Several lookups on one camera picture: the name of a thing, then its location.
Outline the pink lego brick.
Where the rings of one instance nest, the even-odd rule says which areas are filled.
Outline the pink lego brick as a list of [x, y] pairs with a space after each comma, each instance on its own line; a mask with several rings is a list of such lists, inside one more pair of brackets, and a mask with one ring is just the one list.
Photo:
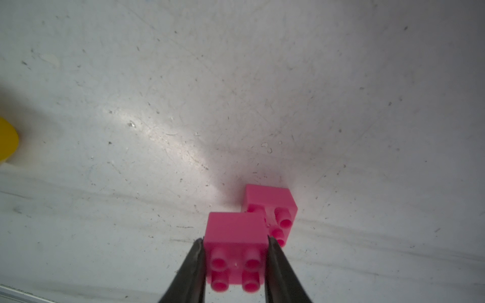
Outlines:
[[298, 207], [287, 188], [247, 184], [241, 211], [262, 215], [268, 235], [285, 247]]
[[240, 285], [248, 293], [260, 290], [269, 248], [262, 215], [209, 213], [203, 246], [212, 290], [225, 292], [231, 285]]

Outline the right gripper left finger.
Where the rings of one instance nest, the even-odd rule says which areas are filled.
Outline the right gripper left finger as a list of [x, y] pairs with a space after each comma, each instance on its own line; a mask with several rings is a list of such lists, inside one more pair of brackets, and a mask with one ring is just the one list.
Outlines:
[[159, 303], [203, 303], [205, 302], [206, 256], [203, 239], [194, 241], [183, 264]]

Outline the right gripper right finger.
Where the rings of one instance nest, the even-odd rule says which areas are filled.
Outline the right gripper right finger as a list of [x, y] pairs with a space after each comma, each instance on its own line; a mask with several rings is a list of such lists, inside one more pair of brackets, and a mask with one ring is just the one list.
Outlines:
[[265, 299], [269, 303], [313, 302], [274, 237], [269, 237], [266, 256]]

